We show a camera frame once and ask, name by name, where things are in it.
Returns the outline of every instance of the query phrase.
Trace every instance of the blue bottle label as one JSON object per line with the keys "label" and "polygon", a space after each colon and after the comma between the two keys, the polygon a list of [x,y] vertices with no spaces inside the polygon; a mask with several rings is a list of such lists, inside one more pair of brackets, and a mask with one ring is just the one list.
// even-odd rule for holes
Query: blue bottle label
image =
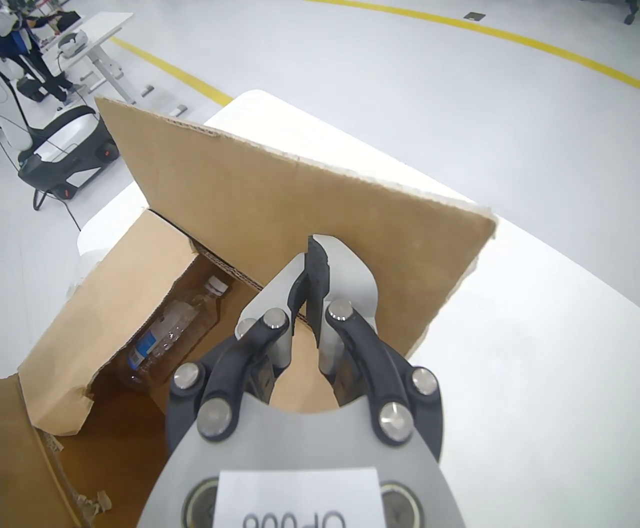
{"label": "blue bottle label", "polygon": [[129,357],[127,358],[129,367],[137,370],[142,361],[149,355],[149,351],[156,344],[156,341],[157,339],[151,333],[151,330],[147,330],[129,352]]}

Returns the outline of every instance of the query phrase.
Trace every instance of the white label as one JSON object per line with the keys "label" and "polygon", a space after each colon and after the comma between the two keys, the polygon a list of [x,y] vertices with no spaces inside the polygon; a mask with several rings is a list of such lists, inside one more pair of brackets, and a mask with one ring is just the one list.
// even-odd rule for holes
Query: white label
{"label": "white label", "polygon": [[378,472],[223,471],[213,528],[385,528]]}

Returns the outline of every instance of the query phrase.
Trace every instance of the corrugated cardboard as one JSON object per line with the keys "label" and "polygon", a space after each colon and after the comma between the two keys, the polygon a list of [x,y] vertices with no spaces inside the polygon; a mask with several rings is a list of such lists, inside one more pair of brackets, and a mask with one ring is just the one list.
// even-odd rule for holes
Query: corrugated cardboard
{"label": "corrugated cardboard", "polygon": [[[209,273],[230,284],[220,322],[189,354],[197,359],[231,335],[244,306],[306,249],[309,234],[330,234],[370,267],[380,291],[380,335],[407,354],[495,230],[491,215],[473,205],[396,189],[114,101],[99,106],[152,211],[89,274],[20,366],[22,395],[15,377],[0,380],[8,439],[0,450],[0,492],[22,473],[33,475],[8,500],[1,497],[2,526],[136,525],[165,463],[167,386],[151,397],[128,391],[111,361],[182,288]],[[272,404],[299,412],[336,405],[317,370],[314,337],[302,324]],[[46,450],[32,440],[42,435],[25,412],[34,426],[71,435],[59,438],[60,453],[38,458]],[[74,498],[99,492],[113,509],[83,518]],[[50,515],[23,514],[20,505],[40,496]]]}
{"label": "corrugated cardboard", "polygon": [[407,354],[495,230],[486,209],[393,189],[226,132],[99,99],[150,207],[267,284],[313,233],[371,269],[380,336]]}
{"label": "corrugated cardboard", "polygon": [[31,423],[78,432],[95,375],[160,305],[197,256],[191,241],[145,211],[89,274],[42,335],[18,374]]}

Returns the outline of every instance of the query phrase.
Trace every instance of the white robot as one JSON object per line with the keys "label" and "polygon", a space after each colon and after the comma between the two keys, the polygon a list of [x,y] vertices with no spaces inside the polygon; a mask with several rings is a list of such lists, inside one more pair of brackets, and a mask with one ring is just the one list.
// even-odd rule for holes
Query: white robot
{"label": "white robot", "polygon": [[[0,9],[0,36],[18,23],[17,14]],[[70,200],[119,151],[102,118],[87,105],[66,110],[43,129],[29,126],[12,86],[23,75],[14,62],[0,60],[0,129],[19,152],[18,176],[36,189],[33,207],[38,210],[39,193]]]}

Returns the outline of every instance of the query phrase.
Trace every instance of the plastic water bottle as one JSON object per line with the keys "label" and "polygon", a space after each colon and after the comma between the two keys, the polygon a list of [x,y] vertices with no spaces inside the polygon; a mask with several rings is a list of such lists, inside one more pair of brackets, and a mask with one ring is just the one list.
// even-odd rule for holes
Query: plastic water bottle
{"label": "plastic water bottle", "polygon": [[181,345],[183,335],[202,337],[220,320],[220,299],[228,286],[211,276],[200,290],[187,291],[172,300],[122,356],[119,374],[128,387],[150,390],[190,352]]}

